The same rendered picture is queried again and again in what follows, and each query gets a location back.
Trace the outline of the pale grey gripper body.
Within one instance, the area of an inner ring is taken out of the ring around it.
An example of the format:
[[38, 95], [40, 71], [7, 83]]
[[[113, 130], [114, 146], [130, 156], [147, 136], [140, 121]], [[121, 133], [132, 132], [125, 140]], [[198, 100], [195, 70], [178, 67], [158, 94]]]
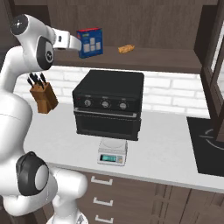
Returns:
[[81, 41], [75, 36], [70, 36], [69, 48], [73, 50], [80, 51], [81, 50]]

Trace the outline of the blue boxed food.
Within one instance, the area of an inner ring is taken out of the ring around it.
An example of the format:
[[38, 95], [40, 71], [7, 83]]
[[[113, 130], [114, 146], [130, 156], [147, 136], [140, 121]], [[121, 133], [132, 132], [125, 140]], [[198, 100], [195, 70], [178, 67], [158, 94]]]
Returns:
[[76, 33], [81, 42], [81, 50], [79, 51], [81, 59], [103, 54], [102, 28], [82, 29]]

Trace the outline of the white digital scale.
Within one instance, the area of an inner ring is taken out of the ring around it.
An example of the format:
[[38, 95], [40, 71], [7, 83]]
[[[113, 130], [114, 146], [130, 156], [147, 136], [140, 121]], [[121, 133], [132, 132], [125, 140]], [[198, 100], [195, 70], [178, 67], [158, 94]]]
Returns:
[[127, 151], [128, 142], [126, 140], [103, 137], [98, 149], [97, 163], [124, 166]]

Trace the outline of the dark wood glass cabinet door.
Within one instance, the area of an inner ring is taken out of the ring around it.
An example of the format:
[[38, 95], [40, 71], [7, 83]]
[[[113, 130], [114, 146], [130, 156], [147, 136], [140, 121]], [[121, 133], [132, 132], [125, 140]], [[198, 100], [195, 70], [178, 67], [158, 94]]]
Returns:
[[206, 105], [213, 125], [213, 136], [214, 139], [219, 142], [224, 142], [224, 98], [222, 97], [218, 86], [218, 78], [221, 72], [222, 62], [224, 60], [224, 37], [221, 41], [214, 70], [212, 70], [211, 66], [223, 22], [224, 0], [218, 0], [212, 34], [209, 40], [206, 58], [200, 72], [200, 78], [206, 97]]

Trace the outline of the orange bread piece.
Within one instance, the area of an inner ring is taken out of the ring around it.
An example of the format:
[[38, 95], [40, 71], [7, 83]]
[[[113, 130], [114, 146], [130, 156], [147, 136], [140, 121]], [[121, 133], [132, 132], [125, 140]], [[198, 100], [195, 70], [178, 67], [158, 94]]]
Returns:
[[135, 49], [134, 45], [124, 45], [118, 48], [118, 52], [120, 54], [125, 54], [133, 51]]

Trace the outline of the black toaster oven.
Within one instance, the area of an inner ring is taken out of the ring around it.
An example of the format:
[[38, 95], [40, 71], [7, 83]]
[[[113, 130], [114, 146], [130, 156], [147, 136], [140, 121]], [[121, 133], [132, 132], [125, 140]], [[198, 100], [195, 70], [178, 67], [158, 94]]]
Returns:
[[[144, 75], [137, 72], [90, 70], [73, 90], [73, 108], [99, 112], [135, 113], [141, 119]], [[92, 100], [86, 107], [84, 101]], [[102, 100], [109, 100], [110, 107], [103, 108]], [[127, 102], [126, 109], [119, 102]]]

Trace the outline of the wooden knife block with knives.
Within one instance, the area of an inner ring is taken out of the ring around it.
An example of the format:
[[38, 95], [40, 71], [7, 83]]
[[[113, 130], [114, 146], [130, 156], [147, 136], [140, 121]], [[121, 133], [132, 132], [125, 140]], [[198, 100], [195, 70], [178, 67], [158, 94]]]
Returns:
[[31, 85], [30, 93], [38, 106], [40, 114], [48, 114], [58, 105], [58, 100], [53, 92], [53, 88], [46, 77], [41, 73], [37, 75], [30, 73], [27, 82]]

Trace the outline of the black toaster oven door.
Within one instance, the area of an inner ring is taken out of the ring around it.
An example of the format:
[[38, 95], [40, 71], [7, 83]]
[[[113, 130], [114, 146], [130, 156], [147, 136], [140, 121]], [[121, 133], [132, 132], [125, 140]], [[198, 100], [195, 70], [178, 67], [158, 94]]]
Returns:
[[78, 134], [138, 140], [138, 132], [141, 127], [140, 118], [89, 113], [74, 113], [74, 116]]

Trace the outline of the dark wood drawer front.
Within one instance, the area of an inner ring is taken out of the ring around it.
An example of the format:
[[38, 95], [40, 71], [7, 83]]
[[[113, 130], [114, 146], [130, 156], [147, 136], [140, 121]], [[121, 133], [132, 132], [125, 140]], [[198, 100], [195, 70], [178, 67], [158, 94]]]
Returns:
[[[99, 214], [84, 214], [82, 213], [77, 221], [77, 224], [107, 224], [99, 221], [95, 221], [95, 216]], [[144, 217], [143, 215], [134, 215], [133, 217], [118, 213], [103, 215], [100, 218], [109, 220], [114, 218], [113, 224], [157, 224], [157, 222], [150, 217]]]
[[103, 206], [93, 203], [95, 192], [87, 192], [81, 199], [78, 200], [80, 210], [84, 214], [99, 214], [107, 216], [108, 214], [125, 214], [133, 217], [134, 215], [143, 215], [144, 217], [152, 217], [151, 215], [151, 200], [150, 199], [112, 199], [113, 206]]
[[[151, 182], [145, 182], [130, 178], [118, 178], [108, 175], [85, 172], [88, 178], [88, 191], [95, 193], [95, 196], [102, 200], [114, 200], [130, 198], [133, 200], [148, 200], [155, 195], [156, 185]], [[113, 179], [113, 185], [101, 185], [91, 182], [91, 177], [97, 179]]]

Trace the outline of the black hob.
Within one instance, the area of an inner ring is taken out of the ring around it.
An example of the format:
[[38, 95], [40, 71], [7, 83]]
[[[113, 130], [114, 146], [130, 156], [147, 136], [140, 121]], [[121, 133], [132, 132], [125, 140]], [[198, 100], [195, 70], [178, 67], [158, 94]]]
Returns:
[[198, 173], [224, 177], [224, 142], [214, 138], [211, 120], [187, 117]]

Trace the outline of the dark wood base cupboard door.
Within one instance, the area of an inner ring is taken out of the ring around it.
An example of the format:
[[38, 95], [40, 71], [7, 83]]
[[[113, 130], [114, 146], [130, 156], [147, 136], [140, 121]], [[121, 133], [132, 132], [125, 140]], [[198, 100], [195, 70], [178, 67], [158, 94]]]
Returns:
[[168, 224], [180, 224], [191, 189], [157, 184], [156, 202], [158, 217]]
[[191, 190], [180, 224], [224, 224], [224, 193]]

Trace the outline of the dark wood wall cabinet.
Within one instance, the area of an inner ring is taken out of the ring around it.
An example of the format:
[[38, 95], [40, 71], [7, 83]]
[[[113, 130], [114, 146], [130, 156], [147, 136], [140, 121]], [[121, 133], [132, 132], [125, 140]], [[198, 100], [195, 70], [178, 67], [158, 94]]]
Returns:
[[[21, 13], [71, 33], [100, 27], [103, 54], [81, 59], [59, 50], [59, 66], [102, 67], [197, 74], [203, 10], [217, 0], [13, 0]], [[118, 48], [134, 45], [120, 54]]]

